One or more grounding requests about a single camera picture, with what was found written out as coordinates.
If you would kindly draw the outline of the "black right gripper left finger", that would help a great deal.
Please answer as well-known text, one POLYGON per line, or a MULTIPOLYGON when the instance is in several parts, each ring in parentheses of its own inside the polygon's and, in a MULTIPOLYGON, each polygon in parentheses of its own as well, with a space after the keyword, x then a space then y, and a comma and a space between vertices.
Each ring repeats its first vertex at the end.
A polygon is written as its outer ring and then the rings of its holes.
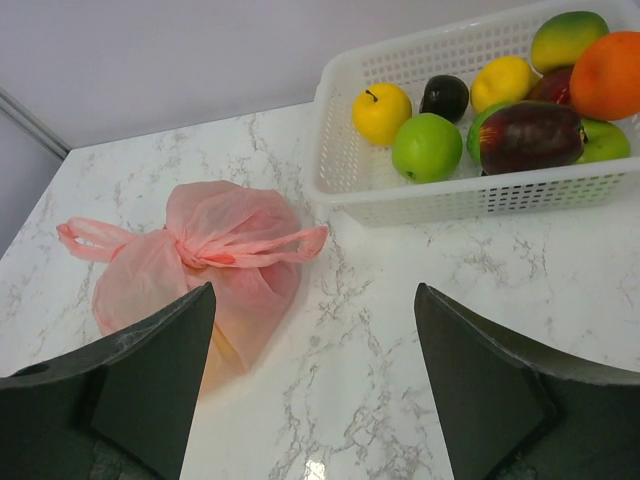
POLYGON ((214 326, 205 284, 1 380, 4 479, 177 479, 214 326))

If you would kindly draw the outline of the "pink plastic bag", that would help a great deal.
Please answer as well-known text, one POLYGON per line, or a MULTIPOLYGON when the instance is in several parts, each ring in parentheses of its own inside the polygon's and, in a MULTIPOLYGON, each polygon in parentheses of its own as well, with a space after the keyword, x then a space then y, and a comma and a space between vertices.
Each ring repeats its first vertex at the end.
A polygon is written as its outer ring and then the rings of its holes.
POLYGON ((92 300, 103 334, 209 283, 216 297, 214 327, 247 371, 293 302, 301 264, 319 255, 328 229, 302 228, 274 190, 211 181, 175 187, 163 227, 149 233, 72 217, 57 234, 72 255, 106 266, 92 300))

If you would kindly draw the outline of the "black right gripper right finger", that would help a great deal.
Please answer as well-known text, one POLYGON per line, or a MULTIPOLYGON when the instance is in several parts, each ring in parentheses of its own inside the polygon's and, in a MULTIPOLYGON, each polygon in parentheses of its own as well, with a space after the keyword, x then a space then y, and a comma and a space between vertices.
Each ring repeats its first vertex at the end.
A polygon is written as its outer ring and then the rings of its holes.
POLYGON ((638 478, 638 373, 547 346, 426 284, 414 312, 454 478, 638 478))

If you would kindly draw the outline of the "yellow fake fruit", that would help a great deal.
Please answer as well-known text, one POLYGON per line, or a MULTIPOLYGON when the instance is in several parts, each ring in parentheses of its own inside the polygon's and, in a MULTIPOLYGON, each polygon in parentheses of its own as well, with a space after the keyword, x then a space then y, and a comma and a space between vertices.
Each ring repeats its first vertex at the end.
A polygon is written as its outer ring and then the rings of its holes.
POLYGON ((245 373, 238 352, 218 326, 213 328, 201 390, 210 392, 245 373))

